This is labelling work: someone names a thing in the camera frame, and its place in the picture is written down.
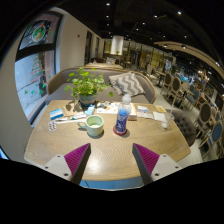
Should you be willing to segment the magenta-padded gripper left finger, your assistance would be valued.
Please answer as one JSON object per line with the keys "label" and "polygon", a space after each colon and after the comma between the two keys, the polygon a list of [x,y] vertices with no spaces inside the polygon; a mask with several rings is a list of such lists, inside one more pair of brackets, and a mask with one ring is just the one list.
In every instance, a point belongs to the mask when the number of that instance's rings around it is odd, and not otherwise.
{"label": "magenta-padded gripper left finger", "polygon": [[66,155],[57,154],[43,166],[43,169],[79,185],[90,154],[91,144],[87,143]]}

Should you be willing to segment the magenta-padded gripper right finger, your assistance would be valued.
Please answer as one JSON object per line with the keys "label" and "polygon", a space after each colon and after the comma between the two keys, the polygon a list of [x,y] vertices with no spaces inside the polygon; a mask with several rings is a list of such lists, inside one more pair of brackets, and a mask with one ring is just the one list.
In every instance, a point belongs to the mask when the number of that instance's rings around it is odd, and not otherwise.
{"label": "magenta-padded gripper right finger", "polygon": [[144,185],[150,184],[182,169],[167,154],[158,155],[144,146],[134,143],[132,153]]}

